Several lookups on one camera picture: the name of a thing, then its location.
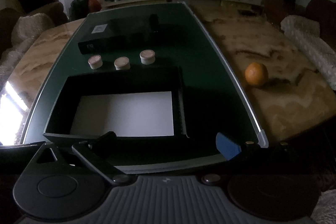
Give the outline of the round wooden container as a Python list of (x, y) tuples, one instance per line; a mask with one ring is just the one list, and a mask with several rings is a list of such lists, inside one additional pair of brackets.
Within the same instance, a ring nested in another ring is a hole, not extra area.
[(116, 70), (130, 69), (130, 61), (127, 57), (119, 57), (114, 61), (114, 67)]
[(155, 62), (155, 52), (153, 50), (141, 51), (139, 56), (143, 65), (150, 65)]
[(103, 62), (100, 55), (93, 55), (88, 59), (88, 64), (91, 69), (98, 69), (102, 67)]

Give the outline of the black box lid with label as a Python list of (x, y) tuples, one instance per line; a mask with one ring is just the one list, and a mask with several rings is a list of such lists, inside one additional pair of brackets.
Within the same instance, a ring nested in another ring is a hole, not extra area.
[(110, 19), (101, 27), (94, 26), (77, 45), (83, 55), (135, 50), (147, 44), (151, 45), (158, 33), (157, 14), (130, 16)]

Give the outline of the open black storage box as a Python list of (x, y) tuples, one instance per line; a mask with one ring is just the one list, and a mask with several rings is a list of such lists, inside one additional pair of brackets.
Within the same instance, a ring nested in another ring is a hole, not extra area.
[(70, 76), (45, 127), (45, 137), (90, 139), (112, 131), (117, 137), (186, 134), (182, 72), (139, 67)]

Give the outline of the orange fruit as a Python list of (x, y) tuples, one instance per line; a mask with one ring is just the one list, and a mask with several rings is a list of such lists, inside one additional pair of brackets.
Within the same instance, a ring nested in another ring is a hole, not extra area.
[(250, 86), (261, 87), (268, 81), (268, 70), (262, 63), (250, 63), (245, 70), (245, 79)]

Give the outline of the dark green desk mat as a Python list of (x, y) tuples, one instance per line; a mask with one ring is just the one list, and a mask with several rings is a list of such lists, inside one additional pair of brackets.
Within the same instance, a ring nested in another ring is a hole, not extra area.
[(128, 174), (223, 162), (268, 140), (228, 61), (184, 3), (90, 14), (56, 59), (25, 143)]

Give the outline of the white fluffy cushion right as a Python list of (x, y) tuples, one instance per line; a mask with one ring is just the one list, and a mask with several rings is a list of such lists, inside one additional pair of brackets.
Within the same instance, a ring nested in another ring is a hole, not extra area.
[(281, 29), (335, 90), (335, 51), (319, 37), (319, 23), (302, 16), (289, 15), (281, 21)]

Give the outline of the beige fluffy blanket left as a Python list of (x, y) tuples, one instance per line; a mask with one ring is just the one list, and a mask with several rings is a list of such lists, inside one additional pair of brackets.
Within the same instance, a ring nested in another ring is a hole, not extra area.
[(27, 15), (12, 8), (1, 10), (1, 87), (23, 55), (43, 32), (68, 22), (60, 2), (45, 5)]

